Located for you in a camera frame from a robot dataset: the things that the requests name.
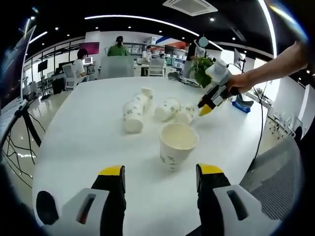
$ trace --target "green leaves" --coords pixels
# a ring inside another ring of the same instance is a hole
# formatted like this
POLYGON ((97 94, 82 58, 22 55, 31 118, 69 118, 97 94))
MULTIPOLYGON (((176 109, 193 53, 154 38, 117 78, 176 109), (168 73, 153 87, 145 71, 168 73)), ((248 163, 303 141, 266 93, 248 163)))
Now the green leaves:
POLYGON ((203 87, 207 87, 211 83, 211 77, 206 74, 206 69, 208 69, 213 62, 207 58, 199 58, 198 61, 194 62, 191 70, 195 71, 196 81, 203 87))

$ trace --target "air conditioner vent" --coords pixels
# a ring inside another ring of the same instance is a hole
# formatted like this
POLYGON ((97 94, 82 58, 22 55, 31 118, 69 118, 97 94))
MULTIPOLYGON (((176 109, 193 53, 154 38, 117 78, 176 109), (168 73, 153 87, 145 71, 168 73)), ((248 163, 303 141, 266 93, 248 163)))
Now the air conditioner vent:
POLYGON ((184 12, 190 16, 218 11, 205 0, 167 0, 163 5, 184 12))

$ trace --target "human hand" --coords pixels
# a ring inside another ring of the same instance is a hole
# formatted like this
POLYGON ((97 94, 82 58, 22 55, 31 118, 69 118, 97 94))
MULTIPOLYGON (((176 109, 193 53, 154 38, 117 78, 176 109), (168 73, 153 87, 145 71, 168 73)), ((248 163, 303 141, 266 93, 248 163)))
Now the human hand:
POLYGON ((230 91, 232 87, 236 87, 240 93, 251 90, 253 84, 246 74, 233 75, 232 78, 227 82, 227 89, 230 91))

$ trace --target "ceiling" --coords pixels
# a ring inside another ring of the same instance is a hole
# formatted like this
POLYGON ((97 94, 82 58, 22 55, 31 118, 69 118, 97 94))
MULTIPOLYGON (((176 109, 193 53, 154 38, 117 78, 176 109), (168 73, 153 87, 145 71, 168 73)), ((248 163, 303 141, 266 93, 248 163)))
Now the ceiling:
MULTIPOLYGON (((114 1, 111 4, 107 1, 83 2, 82 4, 65 0, 36 0, 32 3, 23 1, 19 6, 23 9, 23 14, 11 14, 8 19, 10 25, 4 26, 8 36, 6 46, 14 46, 22 37, 23 33, 19 28, 23 28, 23 24, 30 16, 35 16, 35 19, 31 21, 31 26, 37 25, 35 36, 45 31, 48 33, 30 44, 28 56, 61 41, 84 36, 87 31, 94 31, 96 27, 100 31, 130 30, 153 34, 159 34, 158 31, 161 30, 161 34, 171 38, 182 40, 182 37, 185 37, 187 42, 195 39, 195 35, 189 32, 152 21, 130 18, 84 19, 87 16, 120 14, 166 21, 198 34, 204 34, 212 41, 241 44, 273 54, 268 24, 257 0, 207 0, 218 9, 218 12, 194 17, 163 6, 165 1, 114 1), (35 7, 38 13, 35 13, 32 7, 35 7)), ((278 53, 280 53, 293 44, 295 37, 275 13, 270 11, 270 14, 275 27, 278 53)))

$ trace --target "green shirt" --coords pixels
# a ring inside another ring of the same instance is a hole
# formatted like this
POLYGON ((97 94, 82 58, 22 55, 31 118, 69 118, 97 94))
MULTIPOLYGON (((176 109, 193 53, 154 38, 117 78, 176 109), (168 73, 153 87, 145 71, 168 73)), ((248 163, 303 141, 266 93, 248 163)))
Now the green shirt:
POLYGON ((121 47, 114 45, 109 48, 107 55, 108 56, 128 56, 129 52, 123 45, 121 47))

